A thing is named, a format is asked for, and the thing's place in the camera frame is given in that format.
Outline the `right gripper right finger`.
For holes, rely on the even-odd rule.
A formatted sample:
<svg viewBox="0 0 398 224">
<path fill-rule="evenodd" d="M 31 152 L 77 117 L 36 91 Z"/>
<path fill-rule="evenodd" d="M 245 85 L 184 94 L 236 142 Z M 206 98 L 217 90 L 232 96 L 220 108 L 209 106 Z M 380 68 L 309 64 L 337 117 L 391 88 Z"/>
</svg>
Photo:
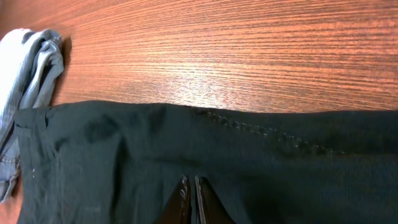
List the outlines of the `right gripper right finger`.
<svg viewBox="0 0 398 224">
<path fill-rule="evenodd" d="M 236 224 L 205 177 L 195 177 L 197 224 Z"/>
</svg>

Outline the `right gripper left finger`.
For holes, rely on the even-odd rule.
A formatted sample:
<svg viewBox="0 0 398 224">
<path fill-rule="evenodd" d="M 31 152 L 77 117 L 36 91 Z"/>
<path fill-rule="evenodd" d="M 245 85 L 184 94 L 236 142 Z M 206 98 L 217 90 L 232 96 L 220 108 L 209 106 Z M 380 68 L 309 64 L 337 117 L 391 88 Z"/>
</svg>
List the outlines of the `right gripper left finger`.
<svg viewBox="0 0 398 224">
<path fill-rule="evenodd" d="M 183 175 L 154 224 L 191 224 L 191 186 Z"/>
</svg>

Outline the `black shorts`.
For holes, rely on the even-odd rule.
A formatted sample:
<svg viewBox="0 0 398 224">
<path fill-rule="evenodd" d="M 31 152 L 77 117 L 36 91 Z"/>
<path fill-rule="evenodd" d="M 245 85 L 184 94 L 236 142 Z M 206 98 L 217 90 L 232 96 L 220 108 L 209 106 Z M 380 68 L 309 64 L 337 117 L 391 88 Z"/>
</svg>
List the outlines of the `black shorts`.
<svg viewBox="0 0 398 224">
<path fill-rule="evenodd" d="M 235 223 L 396 223 L 397 112 L 86 101 L 22 110 L 19 223 L 154 223 L 183 175 Z"/>
</svg>

